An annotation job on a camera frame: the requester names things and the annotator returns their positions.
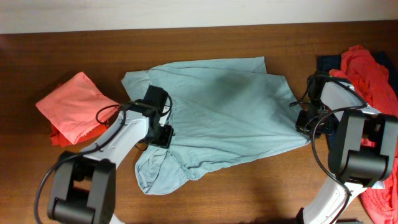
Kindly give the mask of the light blue t-shirt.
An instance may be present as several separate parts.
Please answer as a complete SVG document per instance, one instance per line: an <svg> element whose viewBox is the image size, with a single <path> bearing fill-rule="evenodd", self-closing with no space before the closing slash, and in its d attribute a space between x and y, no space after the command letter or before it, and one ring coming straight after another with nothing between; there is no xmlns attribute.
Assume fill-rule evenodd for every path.
<svg viewBox="0 0 398 224"><path fill-rule="evenodd" d="M305 146L295 127L299 108L287 80L267 72L264 57L174 62L128 72L122 80L132 100L149 86L173 102L170 147L149 146L135 165L147 195L165 195L189 180L222 168Z"/></svg>

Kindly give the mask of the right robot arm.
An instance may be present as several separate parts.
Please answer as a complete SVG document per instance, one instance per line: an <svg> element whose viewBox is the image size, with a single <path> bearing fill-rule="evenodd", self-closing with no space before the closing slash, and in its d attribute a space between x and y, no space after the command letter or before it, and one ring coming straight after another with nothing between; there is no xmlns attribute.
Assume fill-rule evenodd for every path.
<svg viewBox="0 0 398 224"><path fill-rule="evenodd" d="M296 223L336 223L358 195L392 173L397 117L369 105L346 78L316 71L307 78L307 110L295 127L310 138L312 152L327 175Z"/></svg>

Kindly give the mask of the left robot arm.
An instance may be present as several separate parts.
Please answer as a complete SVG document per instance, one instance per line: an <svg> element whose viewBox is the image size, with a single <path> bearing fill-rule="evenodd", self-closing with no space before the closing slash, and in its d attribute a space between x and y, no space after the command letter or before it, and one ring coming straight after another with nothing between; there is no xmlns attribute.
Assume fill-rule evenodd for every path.
<svg viewBox="0 0 398 224"><path fill-rule="evenodd" d="M115 215L116 171L138 143L168 147L173 129L165 124L172 99L121 105L109 129L80 152L63 152L47 172L53 175L47 216L59 223L120 223Z"/></svg>

